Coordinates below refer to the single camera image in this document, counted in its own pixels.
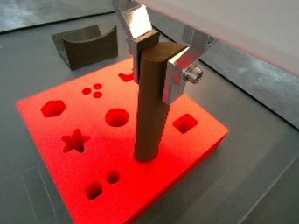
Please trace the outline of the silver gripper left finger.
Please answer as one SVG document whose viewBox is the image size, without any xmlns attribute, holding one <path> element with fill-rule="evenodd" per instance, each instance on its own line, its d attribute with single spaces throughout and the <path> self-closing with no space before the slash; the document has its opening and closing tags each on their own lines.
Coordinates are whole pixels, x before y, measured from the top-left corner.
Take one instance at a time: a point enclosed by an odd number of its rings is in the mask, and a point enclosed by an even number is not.
<svg viewBox="0 0 299 224">
<path fill-rule="evenodd" d="M 113 0 L 115 12 L 123 25 L 129 52 L 134 57 L 134 80 L 141 79 L 142 51 L 159 42 L 159 32 L 154 30 L 147 8 L 134 0 Z"/>
</svg>

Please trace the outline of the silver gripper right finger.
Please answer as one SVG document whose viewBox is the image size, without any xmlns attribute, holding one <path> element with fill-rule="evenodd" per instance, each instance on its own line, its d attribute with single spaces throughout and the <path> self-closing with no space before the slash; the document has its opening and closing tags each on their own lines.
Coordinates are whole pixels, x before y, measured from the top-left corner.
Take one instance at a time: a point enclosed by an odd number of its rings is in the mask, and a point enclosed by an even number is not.
<svg viewBox="0 0 299 224">
<path fill-rule="evenodd" d="M 189 25 L 183 28 L 182 40 L 189 46 L 167 61 L 163 87 L 163 102 L 171 105 L 182 96 L 186 83 L 197 84 L 203 71 L 197 63 L 203 54 L 215 44 L 215 38 Z"/>
</svg>

